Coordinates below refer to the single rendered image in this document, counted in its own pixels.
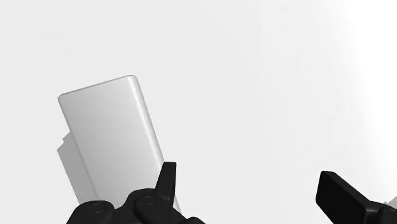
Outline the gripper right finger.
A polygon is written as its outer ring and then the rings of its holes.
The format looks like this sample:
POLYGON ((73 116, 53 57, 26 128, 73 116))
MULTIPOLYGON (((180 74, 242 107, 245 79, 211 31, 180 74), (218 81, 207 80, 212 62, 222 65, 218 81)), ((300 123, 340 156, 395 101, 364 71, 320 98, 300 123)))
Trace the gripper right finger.
POLYGON ((333 224, 397 224, 397 208, 367 199, 333 171, 322 171, 316 204, 333 224))

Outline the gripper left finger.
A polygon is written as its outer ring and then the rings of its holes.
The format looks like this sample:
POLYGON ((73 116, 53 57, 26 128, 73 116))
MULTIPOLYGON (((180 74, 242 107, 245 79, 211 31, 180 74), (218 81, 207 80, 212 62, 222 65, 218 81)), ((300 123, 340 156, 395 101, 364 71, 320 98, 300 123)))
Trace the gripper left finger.
POLYGON ((175 189, 176 163, 164 162, 154 188, 133 191, 117 209, 105 200, 84 202, 66 224, 205 224, 173 208, 175 189))

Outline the white rounded rectangular box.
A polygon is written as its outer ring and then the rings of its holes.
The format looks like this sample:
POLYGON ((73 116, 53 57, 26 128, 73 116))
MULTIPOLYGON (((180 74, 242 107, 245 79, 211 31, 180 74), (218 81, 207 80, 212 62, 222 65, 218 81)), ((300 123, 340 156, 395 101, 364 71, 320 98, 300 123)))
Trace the white rounded rectangular box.
POLYGON ((57 152, 80 204, 116 208, 154 188, 164 162, 138 79, 105 81, 59 96, 69 132, 57 152))

